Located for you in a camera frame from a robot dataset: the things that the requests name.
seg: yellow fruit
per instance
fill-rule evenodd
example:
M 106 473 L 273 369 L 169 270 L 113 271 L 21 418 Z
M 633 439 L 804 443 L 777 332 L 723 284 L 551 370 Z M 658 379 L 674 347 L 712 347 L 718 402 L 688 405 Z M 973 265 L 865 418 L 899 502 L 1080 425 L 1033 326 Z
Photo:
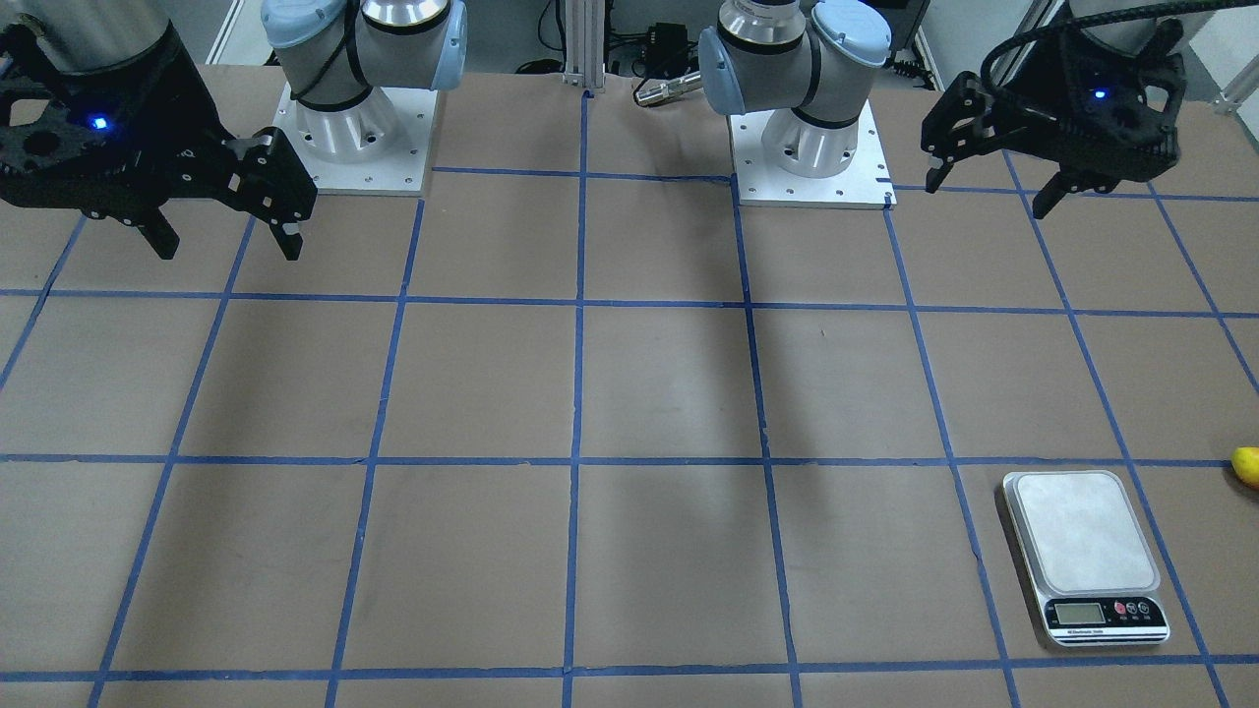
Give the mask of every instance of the yellow fruit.
M 1259 489 L 1259 447 L 1238 447 L 1233 451 L 1233 471 L 1251 489 Z

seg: white mounting plate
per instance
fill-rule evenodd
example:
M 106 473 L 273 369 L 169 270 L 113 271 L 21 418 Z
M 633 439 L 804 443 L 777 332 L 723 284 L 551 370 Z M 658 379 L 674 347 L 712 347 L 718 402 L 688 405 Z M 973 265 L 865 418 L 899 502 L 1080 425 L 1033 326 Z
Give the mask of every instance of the white mounting plate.
M 765 159 L 760 134 L 773 111 L 730 116 L 730 145 L 739 176 L 739 203 L 759 207 L 821 207 L 883 209 L 896 204 L 883 142 L 866 101 L 861 108 L 860 142 L 849 169 L 832 178 L 793 175 Z
M 402 122 L 405 135 L 384 157 L 369 163 L 329 163 L 306 147 L 293 127 L 293 101 L 285 84 L 273 123 L 285 131 L 293 150 L 306 165 L 320 194 L 365 194 L 380 197 L 423 197 L 432 155 L 433 121 L 437 115 L 437 91 L 423 88 L 383 89 Z

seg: scale control panel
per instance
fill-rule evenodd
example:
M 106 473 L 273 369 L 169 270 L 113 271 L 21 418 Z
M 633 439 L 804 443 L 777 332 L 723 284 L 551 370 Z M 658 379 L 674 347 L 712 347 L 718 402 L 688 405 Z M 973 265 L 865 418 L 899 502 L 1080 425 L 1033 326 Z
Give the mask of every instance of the scale control panel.
M 1063 645 L 1160 644 L 1171 636 L 1152 597 L 1071 597 L 1044 605 L 1045 629 Z

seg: kitchen scale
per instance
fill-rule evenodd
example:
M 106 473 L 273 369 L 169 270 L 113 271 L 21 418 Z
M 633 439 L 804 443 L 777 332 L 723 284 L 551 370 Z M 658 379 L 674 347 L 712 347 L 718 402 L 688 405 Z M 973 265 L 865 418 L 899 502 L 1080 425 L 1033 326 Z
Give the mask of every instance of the kitchen scale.
M 1119 477 L 1011 472 L 1002 491 L 1050 639 L 1063 646 L 1167 641 L 1158 568 Z

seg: lcd display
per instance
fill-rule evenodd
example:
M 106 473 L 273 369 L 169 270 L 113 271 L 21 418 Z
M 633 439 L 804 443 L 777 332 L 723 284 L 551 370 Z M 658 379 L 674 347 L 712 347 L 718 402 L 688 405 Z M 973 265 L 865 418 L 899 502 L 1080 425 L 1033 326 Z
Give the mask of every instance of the lcd display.
M 1105 622 L 1102 615 L 1102 606 L 1097 602 L 1088 605 L 1058 605 L 1058 621 L 1064 625 L 1100 625 Z

